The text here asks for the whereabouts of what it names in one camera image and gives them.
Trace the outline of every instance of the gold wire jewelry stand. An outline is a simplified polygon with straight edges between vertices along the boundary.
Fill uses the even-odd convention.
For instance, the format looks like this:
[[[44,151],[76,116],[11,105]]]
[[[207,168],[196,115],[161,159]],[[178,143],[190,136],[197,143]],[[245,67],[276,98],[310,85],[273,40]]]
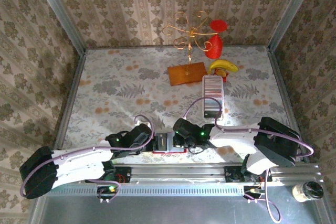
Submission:
[[[188,47],[188,64],[181,65],[181,66],[168,67],[169,79],[170,79],[170,83],[172,86],[202,81],[202,77],[206,75],[207,72],[206,72],[203,62],[191,64],[192,44],[196,44],[196,46],[200,50],[207,52],[211,50],[212,48],[211,42],[209,41],[204,42],[204,48],[202,48],[197,42],[196,36],[197,35],[216,35],[218,34],[218,33],[204,34],[204,33],[198,32],[201,26],[203,26],[203,24],[209,19],[208,13],[204,11],[199,11],[196,13],[196,16],[198,18],[204,17],[204,20],[197,27],[193,27],[189,24],[189,20],[188,20],[186,13],[176,12],[174,14],[174,17],[176,20],[179,20],[180,17],[178,17],[177,15],[185,17],[187,28],[181,29],[181,28],[178,28],[172,25],[167,25],[163,27],[162,33],[166,34],[167,36],[171,36],[173,34],[172,33],[173,29],[176,29],[178,31],[182,31],[185,33],[185,35],[182,35],[181,37],[174,39],[173,46],[179,50],[183,50],[184,48]]]

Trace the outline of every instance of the black lid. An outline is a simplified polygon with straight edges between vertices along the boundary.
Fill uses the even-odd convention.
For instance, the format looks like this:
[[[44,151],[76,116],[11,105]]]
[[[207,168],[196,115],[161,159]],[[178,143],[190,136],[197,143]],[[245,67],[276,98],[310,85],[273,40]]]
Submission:
[[[320,199],[323,197],[322,186],[314,181],[304,183],[302,190],[308,198]]]

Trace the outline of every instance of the glass jar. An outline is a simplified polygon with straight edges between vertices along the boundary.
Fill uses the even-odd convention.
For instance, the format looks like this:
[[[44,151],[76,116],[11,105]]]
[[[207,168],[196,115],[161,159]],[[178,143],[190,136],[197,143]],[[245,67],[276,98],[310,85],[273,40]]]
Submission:
[[[293,186],[292,194],[298,202],[316,200],[323,197],[323,188],[314,181]]]

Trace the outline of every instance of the orange wooden base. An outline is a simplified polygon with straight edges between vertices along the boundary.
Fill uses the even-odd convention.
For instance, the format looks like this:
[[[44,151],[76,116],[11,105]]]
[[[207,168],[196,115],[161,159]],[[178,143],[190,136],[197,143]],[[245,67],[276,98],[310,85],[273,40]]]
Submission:
[[[203,62],[168,67],[167,69],[171,86],[200,82],[202,77],[207,74]]]

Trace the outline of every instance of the metal corner post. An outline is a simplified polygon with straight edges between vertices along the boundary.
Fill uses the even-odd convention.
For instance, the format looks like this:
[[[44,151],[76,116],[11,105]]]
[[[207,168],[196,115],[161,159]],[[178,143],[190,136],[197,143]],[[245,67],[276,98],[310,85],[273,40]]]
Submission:
[[[269,41],[269,49],[274,52],[288,29],[290,23],[295,17],[298,9],[300,8],[303,0],[290,0],[288,7],[282,16],[277,28],[275,29],[271,40]]]
[[[61,0],[47,0],[47,1],[50,7],[55,12],[65,32],[69,36],[69,39],[71,40],[72,44],[77,50],[79,56],[82,57],[85,53],[86,44],[83,41],[82,37],[80,36],[79,32],[77,31],[75,25],[71,21],[64,4],[62,3]]]

